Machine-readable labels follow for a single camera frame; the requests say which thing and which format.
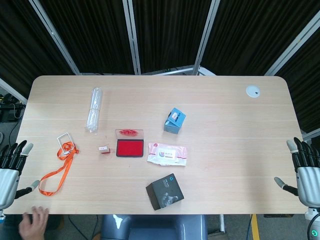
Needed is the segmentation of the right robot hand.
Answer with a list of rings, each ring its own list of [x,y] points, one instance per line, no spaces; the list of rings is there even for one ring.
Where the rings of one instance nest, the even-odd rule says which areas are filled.
[[[284,191],[297,196],[308,208],[320,207],[320,149],[300,141],[297,137],[286,141],[291,153],[297,187],[274,177],[276,184]]]

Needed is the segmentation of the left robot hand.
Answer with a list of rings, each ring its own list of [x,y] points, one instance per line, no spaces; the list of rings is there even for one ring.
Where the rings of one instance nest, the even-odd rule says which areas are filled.
[[[35,180],[29,186],[18,190],[27,157],[33,148],[32,143],[23,140],[21,143],[5,145],[0,150],[0,211],[9,208],[15,199],[31,193],[40,184]]]

